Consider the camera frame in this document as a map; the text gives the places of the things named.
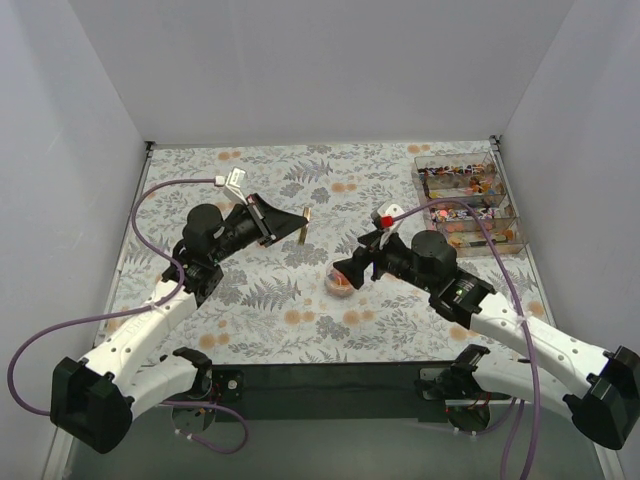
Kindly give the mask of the clear plastic jar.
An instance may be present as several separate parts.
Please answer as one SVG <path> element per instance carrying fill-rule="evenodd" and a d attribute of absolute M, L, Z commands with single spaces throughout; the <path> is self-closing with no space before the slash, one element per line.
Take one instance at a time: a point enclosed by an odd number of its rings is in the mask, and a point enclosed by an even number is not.
<path fill-rule="evenodd" d="M 334 298 L 348 298 L 355 292 L 347 278 L 330 262 L 326 267 L 324 287 L 328 295 Z"/>

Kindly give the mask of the round wooden jar lid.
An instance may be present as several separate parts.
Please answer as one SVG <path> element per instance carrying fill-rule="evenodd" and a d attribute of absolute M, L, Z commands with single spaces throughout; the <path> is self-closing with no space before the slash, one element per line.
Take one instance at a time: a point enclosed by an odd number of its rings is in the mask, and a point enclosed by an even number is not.
<path fill-rule="evenodd" d="M 305 218 L 305 224 L 301 227 L 300 231 L 299 231 L 299 238 L 298 238 L 298 244 L 299 245 L 304 245 L 307 235 L 308 235 L 308 230 L 309 230 L 309 223 L 310 223 L 310 219 L 311 219 L 311 208 L 310 207 L 305 207 L 303 209 L 303 213 L 302 216 Z"/>

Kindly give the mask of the clear acrylic candy organizer box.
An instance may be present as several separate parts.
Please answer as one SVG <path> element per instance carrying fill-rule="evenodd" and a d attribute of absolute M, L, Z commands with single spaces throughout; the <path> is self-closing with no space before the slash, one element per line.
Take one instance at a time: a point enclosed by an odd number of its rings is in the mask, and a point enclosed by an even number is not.
<path fill-rule="evenodd" d="M 476 153 L 421 155 L 417 174 L 432 227 L 442 233 L 460 257 L 488 256 L 495 245 L 502 255 L 517 255 L 526 245 L 494 155 Z"/>

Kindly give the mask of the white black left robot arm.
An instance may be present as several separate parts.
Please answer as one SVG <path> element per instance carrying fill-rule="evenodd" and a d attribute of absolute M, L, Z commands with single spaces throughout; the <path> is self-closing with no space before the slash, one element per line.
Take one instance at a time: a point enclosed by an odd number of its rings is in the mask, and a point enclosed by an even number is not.
<path fill-rule="evenodd" d="M 252 243 L 268 247 L 307 223 L 307 217 L 279 210 L 257 194 L 228 216 L 213 204 L 192 208 L 144 312 L 80 360 L 65 358 L 55 367 L 51 421 L 104 454 L 123 440 L 137 417 L 163 401 L 211 397 L 219 388 L 205 354 L 181 347 L 153 367 L 145 361 L 211 296 L 223 278 L 223 260 Z"/>

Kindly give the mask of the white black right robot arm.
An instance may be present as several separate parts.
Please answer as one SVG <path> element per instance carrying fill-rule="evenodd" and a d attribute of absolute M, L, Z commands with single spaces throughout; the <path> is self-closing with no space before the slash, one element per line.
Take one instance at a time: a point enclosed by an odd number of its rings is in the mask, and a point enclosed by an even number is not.
<path fill-rule="evenodd" d="M 639 419 L 639 356 L 584 343 L 533 317 L 517 314 L 513 303 L 488 282 L 460 268 L 457 252 L 436 231 L 421 231 L 405 245 L 398 234 L 373 231 L 334 268 L 356 289 L 367 268 L 429 294 L 444 319 L 492 338 L 527 358 L 499 361 L 487 353 L 458 361 L 454 389 L 464 397 L 481 391 L 537 402 L 572 421 L 588 439 L 619 450 Z"/>

